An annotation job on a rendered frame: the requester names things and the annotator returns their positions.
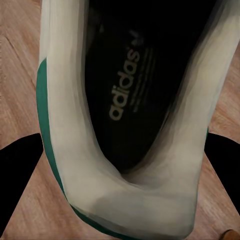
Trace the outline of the sandal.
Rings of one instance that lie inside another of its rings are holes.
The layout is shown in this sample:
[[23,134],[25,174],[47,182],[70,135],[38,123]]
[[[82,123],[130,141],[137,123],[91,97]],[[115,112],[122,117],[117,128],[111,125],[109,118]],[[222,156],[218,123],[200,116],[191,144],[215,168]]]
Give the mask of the sandal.
[[221,235],[219,240],[240,240],[240,234],[233,229],[229,229]]

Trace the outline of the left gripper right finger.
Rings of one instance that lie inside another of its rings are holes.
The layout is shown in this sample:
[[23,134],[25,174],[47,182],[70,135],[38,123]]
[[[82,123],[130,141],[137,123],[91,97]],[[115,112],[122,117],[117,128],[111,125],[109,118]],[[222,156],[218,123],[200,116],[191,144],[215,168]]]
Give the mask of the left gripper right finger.
[[240,215],[240,144],[208,133],[204,152]]

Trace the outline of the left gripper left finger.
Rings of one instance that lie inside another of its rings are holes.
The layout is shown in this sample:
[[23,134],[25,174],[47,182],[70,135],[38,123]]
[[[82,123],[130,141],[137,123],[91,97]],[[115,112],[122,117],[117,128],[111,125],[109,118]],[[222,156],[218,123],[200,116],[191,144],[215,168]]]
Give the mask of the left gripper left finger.
[[0,150],[0,238],[43,153],[40,133],[16,140]]

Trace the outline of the gym shoe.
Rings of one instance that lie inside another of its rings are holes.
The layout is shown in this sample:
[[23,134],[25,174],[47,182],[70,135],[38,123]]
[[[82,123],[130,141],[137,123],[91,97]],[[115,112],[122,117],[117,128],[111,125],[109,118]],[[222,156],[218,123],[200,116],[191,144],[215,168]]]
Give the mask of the gym shoe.
[[194,230],[240,0],[42,0],[36,103],[75,213],[122,240]]

